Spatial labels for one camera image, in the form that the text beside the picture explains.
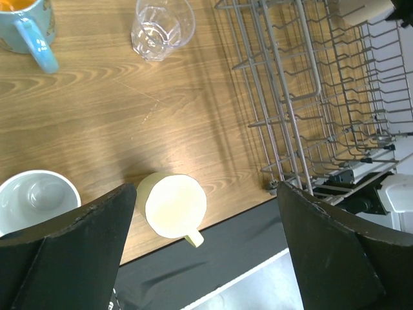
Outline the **pink floral mug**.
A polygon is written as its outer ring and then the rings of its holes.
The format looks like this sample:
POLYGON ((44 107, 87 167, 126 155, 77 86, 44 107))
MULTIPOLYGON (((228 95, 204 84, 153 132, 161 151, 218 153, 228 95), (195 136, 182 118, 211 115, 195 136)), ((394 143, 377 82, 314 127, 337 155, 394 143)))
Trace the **pink floral mug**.
POLYGON ((28 170, 1 184, 1 236, 82 206, 75 185, 49 170, 28 170))

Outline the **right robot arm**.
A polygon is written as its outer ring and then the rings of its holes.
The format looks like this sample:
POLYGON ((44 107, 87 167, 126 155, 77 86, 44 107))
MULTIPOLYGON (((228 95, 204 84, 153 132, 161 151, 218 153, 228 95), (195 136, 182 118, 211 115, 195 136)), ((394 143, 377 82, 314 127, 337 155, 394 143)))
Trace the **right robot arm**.
POLYGON ((406 222, 404 214, 412 214, 412 176, 388 171, 381 175, 371 172, 357 183, 326 181, 316 187, 316 197, 350 196, 336 204, 337 207, 361 218, 388 228, 407 233, 412 232, 412 222, 406 222))

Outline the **beige paper cup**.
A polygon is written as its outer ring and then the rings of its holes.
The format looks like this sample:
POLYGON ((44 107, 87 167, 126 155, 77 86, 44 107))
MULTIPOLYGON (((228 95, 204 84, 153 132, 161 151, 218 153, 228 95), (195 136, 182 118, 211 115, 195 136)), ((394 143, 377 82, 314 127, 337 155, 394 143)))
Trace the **beige paper cup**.
POLYGON ((349 25, 358 25, 393 8, 391 0, 342 0, 339 15, 349 25))

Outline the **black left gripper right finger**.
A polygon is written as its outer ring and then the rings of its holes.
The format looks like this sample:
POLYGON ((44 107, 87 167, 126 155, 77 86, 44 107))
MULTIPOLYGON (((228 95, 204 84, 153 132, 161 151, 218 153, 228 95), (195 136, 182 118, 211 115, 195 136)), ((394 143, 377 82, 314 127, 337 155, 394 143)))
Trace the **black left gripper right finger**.
POLYGON ((287 182, 277 200, 305 309, 412 309, 412 234, 287 182))

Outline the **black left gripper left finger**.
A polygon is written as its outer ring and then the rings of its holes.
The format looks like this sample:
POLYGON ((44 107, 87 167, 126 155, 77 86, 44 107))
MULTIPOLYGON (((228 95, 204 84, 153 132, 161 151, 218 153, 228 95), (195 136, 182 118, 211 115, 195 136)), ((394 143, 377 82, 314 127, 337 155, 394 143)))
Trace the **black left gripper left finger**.
POLYGON ((1 237, 1 309, 108 309, 137 191, 124 183, 1 237))

